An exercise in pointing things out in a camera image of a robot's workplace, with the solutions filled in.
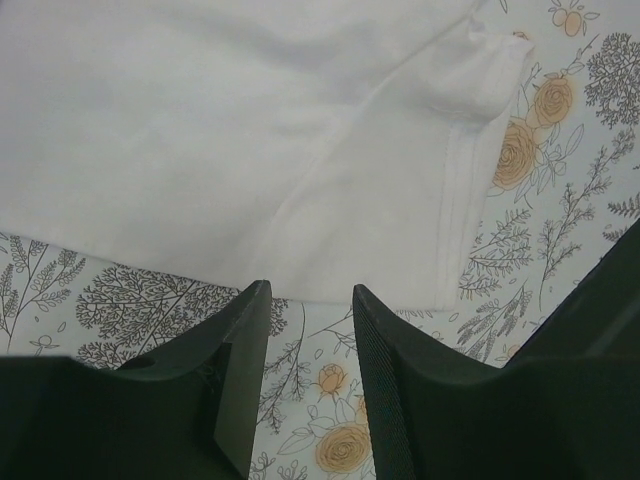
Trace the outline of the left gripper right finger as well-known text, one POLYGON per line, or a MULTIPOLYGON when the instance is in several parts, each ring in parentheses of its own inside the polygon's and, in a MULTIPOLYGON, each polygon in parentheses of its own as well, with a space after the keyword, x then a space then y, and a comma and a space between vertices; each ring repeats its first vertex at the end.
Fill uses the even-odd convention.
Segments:
POLYGON ((353 320, 380 479, 635 479, 639 231, 503 367, 421 332, 369 289, 353 320))

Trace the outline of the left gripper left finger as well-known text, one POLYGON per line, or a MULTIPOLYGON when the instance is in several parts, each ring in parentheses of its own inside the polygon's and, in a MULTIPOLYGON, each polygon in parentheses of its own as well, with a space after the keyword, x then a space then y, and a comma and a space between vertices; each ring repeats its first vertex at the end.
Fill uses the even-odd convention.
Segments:
POLYGON ((5 479, 245 479, 272 302, 252 283, 220 312, 121 367, 1 360, 5 479))

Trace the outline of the white t shirt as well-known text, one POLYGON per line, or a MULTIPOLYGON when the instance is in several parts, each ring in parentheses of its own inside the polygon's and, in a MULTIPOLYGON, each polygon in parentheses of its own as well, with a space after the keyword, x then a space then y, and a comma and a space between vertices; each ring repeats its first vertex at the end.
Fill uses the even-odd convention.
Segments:
POLYGON ((5 1, 1 226, 449 310, 531 44, 476 1, 5 1))

